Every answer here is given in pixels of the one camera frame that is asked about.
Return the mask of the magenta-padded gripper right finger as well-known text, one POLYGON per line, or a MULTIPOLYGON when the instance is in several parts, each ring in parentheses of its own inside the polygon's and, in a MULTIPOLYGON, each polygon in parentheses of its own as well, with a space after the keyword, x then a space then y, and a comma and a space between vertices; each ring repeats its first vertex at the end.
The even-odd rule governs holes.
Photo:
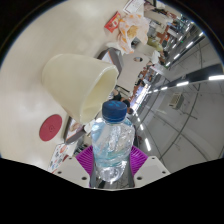
POLYGON ((135 188, 143 187, 170 174, 156 156, 147 156, 135 146, 131 149, 129 164, 135 188))

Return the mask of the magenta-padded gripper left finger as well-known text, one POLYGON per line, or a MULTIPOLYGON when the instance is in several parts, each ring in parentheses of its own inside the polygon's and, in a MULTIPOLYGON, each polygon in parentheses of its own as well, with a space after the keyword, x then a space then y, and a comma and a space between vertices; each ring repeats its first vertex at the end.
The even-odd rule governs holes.
POLYGON ((93 148, 89 146, 75 157, 67 156, 54 174, 81 187, 94 188, 96 173, 93 148))

